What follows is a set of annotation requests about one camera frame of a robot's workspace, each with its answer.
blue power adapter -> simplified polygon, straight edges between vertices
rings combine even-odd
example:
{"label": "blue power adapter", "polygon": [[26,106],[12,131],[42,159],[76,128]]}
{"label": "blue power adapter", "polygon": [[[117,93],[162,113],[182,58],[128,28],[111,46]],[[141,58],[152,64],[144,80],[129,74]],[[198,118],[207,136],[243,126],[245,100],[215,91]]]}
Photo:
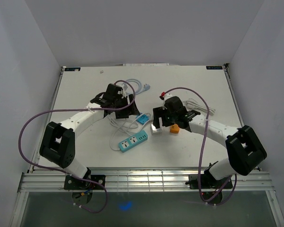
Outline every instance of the blue power adapter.
{"label": "blue power adapter", "polygon": [[139,122],[140,124],[145,124],[150,118],[147,116],[147,115],[145,115],[145,114],[143,114],[143,115],[141,115],[141,116],[137,116],[136,118],[138,118],[137,119],[137,122]]}
{"label": "blue power adapter", "polygon": [[128,137],[127,139],[121,141],[119,143],[119,148],[122,152],[126,152],[129,149],[137,146],[138,144],[142,143],[143,141],[146,141],[148,138],[146,132],[144,130],[141,130],[140,132],[134,134],[131,137]]}

wall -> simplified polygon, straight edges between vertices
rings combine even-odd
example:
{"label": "wall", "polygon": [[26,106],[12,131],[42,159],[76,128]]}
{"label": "wall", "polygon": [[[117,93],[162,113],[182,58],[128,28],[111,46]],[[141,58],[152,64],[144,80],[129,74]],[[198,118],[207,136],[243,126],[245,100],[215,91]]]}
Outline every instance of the wall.
{"label": "wall", "polygon": [[[24,0],[0,0],[0,227],[8,226],[21,172],[17,140],[28,118],[49,108],[60,67]],[[32,157],[44,119],[26,131],[23,149]]]}
{"label": "wall", "polygon": [[245,124],[262,140],[284,215],[284,0],[265,0],[230,64]]}
{"label": "wall", "polygon": [[230,62],[263,0],[26,0],[62,66]]}

metal frame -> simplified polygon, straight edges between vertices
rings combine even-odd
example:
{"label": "metal frame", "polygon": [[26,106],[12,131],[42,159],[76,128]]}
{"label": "metal frame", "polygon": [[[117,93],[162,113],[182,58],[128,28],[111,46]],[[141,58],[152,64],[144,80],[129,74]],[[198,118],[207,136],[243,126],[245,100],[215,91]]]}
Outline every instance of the metal frame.
{"label": "metal frame", "polygon": [[[62,67],[60,78],[54,92],[51,108],[53,108],[56,101],[59,85],[65,67]],[[225,77],[229,85],[232,99],[234,101],[238,117],[241,125],[243,119],[241,117],[237,101],[234,97],[233,89],[231,87],[230,77],[227,69],[223,66]],[[47,116],[45,124],[50,120],[50,114]],[[33,161],[38,162],[40,148],[40,141],[35,149]],[[39,168],[30,167],[29,173],[23,174],[14,214],[10,222],[11,227],[18,227],[21,224],[24,215],[27,199],[30,192],[67,192],[63,189],[65,174],[50,170],[43,170]],[[189,189],[185,184],[188,181],[189,174],[197,174],[196,168],[91,168],[92,174],[106,175],[106,188],[108,192],[193,192],[197,190]],[[268,172],[258,170],[252,171],[248,176],[238,175],[238,182],[236,191],[266,191],[267,198],[275,218],[277,226],[284,226],[284,219],[275,196],[275,189],[272,184]]]}

white work surface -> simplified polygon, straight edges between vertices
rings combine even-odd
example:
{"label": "white work surface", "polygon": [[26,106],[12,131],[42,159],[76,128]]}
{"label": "white work surface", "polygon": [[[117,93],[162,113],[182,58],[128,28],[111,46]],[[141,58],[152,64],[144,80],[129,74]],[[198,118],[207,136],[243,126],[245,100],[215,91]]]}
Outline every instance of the white work surface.
{"label": "white work surface", "polygon": [[[54,109],[83,108],[109,83],[119,79],[138,79],[151,86],[150,90],[136,96],[140,112],[152,113],[154,107],[162,106],[159,99],[163,91],[173,87],[188,87],[198,92],[210,107],[216,109],[210,118],[226,125],[240,126],[239,117],[223,70],[207,70],[205,66],[115,66],[83,67],[80,71],[64,72]],[[188,98],[202,101],[192,92],[173,91],[182,101]],[[63,121],[75,113],[53,113],[51,121]],[[115,127],[107,118],[96,122],[76,140],[76,157],[87,167],[197,167],[203,136],[180,130],[172,134],[168,128],[152,136],[150,125],[145,126],[148,140],[122,153],[109,147]],[[114,147],[128,136],[118,132]],[[226,149],[211,139],[206,140],[203,164],[227,157]],[[56,166],[40,157],[39,164]]]}

black label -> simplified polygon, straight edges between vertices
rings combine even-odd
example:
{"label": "black label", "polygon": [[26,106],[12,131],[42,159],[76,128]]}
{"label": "black label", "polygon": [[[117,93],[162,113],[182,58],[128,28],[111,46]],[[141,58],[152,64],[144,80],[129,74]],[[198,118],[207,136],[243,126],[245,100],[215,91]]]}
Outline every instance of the black label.
{"label": "black label", "polygon": [[80,67],[73,67],[73,68],[65,68],[64,69],[65,72],[80,71],[80,70],[81,70]]}
{"label": "black label", "polygon": [[206,69],[207,70],[222,70],[223,67],[222,66],[207,66]]}

